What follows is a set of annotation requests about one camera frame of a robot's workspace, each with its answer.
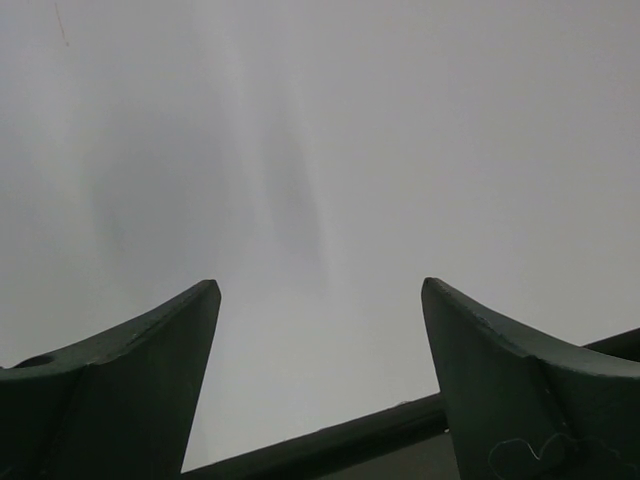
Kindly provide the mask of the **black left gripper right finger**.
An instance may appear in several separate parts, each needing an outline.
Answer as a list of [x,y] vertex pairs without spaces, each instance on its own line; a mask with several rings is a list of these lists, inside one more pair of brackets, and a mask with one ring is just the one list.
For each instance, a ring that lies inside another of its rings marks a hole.
[[638,359],[550,336],[440,279],[421,299],[461,478],[638,478]]

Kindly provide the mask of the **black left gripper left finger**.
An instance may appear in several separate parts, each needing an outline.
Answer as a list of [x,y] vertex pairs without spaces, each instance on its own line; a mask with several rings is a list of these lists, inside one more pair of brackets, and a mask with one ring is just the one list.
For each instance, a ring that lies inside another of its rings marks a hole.
[[4,479],[177,479],[221,292],[204,280],[1,371]]

